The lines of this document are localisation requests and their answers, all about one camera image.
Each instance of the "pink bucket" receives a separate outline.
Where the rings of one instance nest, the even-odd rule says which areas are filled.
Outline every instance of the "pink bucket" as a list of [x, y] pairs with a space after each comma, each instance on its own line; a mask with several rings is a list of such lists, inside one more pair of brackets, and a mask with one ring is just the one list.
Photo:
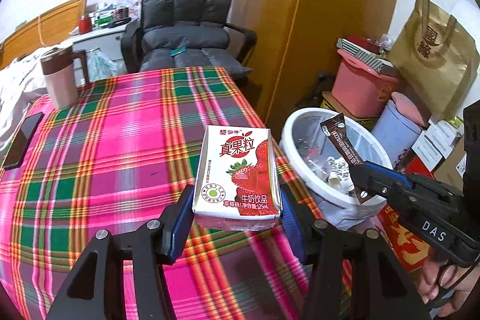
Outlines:
[[337, 52], [343, 59], [333, 86], [333, 97], [355, 117], [378, 117], [397, 88], [398, 79], [379, 74], [341, 49]]

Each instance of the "smartphone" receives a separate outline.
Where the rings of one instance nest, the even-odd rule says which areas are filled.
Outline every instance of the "smartphone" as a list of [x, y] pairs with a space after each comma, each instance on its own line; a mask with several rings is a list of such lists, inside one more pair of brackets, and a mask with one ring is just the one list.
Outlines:
[[5, 170], [10, 170], [12, 168], [18, 168], [23, 163], [23, 158], [27, 152], [28, 146], [32, 141], [33, 134], [37, 129], [38, 124], [42, 120], [44, 114], [37, 113], [27, 117], [23, 120], [20, 129], [13, 139], [13, 143], [10, 146], [10, 149], [7, 153], [7, 156], [3, 162], [3, 168]]

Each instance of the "blue container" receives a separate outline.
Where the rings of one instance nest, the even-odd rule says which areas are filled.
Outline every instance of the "blue container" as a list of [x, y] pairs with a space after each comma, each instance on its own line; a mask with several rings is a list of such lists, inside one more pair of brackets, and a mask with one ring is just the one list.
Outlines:
[[385, 149], [395, 168], [421, 132], [421, 128], [400, 114], [395, 103], [389, 100], [371, 134]]

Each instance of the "pink lid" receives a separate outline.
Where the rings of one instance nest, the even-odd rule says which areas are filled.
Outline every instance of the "pink lid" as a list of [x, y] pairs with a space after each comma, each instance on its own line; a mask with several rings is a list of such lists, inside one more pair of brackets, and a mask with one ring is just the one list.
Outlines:
[[392, 92], [392, 99], [398, 112], [415, 124], [425, 127], [426, 123], [415, 104], [400, 92]]

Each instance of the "wooden headboard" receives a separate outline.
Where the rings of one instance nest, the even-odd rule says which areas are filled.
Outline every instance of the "wooden headboard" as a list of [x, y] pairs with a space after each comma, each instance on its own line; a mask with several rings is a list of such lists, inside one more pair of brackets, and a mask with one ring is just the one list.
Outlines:
[[[61, 43], [69, 38], [85, 12], [87, 0], [70, 0], [40, 15], [40, 28], [45, 45]], [[0, 69], [5, 68], [15, 57], [29, 55], [40, 48], [38, 18], [27, 22], [3, 42], [0, 50]]]

